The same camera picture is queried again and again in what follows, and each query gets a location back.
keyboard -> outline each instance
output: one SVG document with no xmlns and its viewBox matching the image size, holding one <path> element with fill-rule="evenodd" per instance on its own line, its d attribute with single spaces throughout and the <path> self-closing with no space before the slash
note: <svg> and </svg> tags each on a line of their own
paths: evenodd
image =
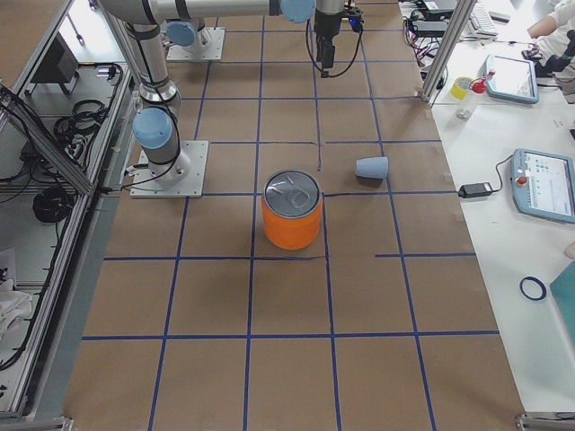
<svg viewBox="0 0 575 431">
<path fill-rule="evenodd" d="M 483 3 L 479 0 L 475 3 L 471 16 L 469 17 L 469 28 L 471 32 L 477 36 L 494 38 L 499 34 L 487 9 L 485 9 L 485 6 L 483 6 Z"/>
</svg>

electronic device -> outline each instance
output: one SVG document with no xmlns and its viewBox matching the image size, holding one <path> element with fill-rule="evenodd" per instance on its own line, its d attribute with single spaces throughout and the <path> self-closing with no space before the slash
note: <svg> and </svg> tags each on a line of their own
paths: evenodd
<svg viewBox="0 0 575 431">
<path fill-rule="evenodd" d="M 503 22 L 504 24 L 507 24 L 511 19 L 511 17 L 506 13 L 499 13 L 493 11 L 489 11 L 489 16 L 491 17 L 492 20 L 497 22 Z"/>
<path fill-rule="evenodd" d="M 511 184 L 520 212 L 575 223 L 575 168 L 570 157 L 519 148 L 511 158 Z"/>
<path fill-rule="evenodd" d="M 499 34 L 490 14 L 480 1 L 477 1 L 473 6 L 471 15 L 469 15 L 469 24 L 469 30 L 474 35 L 495 37 Z"/>
<path fill-rule="evenodd" d="M 457 1 L 417 0 L 415 5 L 423 12 L 427 21 L 441 21 L 451 17 L 457 6 Z"/>
<path fill-rule="evenodd" d="M 445 21 L 416 21 L 408 20 L 408 28 L 418 38 L 441 38 L 447 31 L 448 23 Z"/>
<path fill-rule="evenodd" d="M 490 71 L 495 71 L 495 75 L 487 80 L 490 96 L 521 103 L 539 101 L 535 68 L 531 61 L 491 54 L 483 63 L 482 74 L 487 75 Z"/>
<path fill-rule="evenodd" d="M 523 56 L 523 58 L 525 60 L 531 60 L 531 61 L 535 61 L 535 62 L 543 60 L 543 54 L 539 50 L 539 47 L 537 47 L 536 45 L 530 49 L 522 50 L 521 55 Z"/>
</svg>

pull tab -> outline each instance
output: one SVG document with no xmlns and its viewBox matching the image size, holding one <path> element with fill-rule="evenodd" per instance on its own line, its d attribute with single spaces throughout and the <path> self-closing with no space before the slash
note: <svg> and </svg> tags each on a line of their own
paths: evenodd
<svg viewBox="0 0 575 431">
<path fill-rule="evenodd" d="M 307 201 L 309 201 L 309 198 L 309 193 L 300 188 L 290 190 L 289 194 L 286 196 L 287 202 L 289 202 L 293 208 L 303 207 Z"/>
</svg>

tablet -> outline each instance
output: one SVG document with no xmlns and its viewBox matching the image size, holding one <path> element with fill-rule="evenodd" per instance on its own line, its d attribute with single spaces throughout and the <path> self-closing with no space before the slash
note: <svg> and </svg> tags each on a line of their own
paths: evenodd
<svg viewBox="0 0 575 431">
<path fill-rule="evenodd" d="M 575 223 L 574 179 L 570 157 L 520 148 L 511 158 L 513 200 L 522 213 Z"/>
<path fill-rule="evenodd" d="M 487 80 L 487 93 L 491 97 L 521 103 L 539 101 L 535 68 L 531 61 L 489 55 L 483 63 L 483 75 L 491 70 L 495 71 L 495 75 Z"/>
</svg>

plastic bottle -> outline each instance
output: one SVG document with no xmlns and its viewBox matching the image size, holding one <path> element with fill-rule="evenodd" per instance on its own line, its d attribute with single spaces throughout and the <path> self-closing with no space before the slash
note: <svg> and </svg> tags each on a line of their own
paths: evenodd
<svg viewBox="0 0 575 431">
<path fill-rule="evenodd" d="M 495 75 L 495 72 L 491 70 L 487 76 L 476 79 L 471 83 L 469 91 L 457 107 L 456 117 L 459 119 L 469 119 L 472 116 L 475 112 L 475 108 L 477 108 L 477 105 L 482 99 L 482 94 L 487 91 L 486 81 L 491 79 L 493 75 Z"/>
</svg>

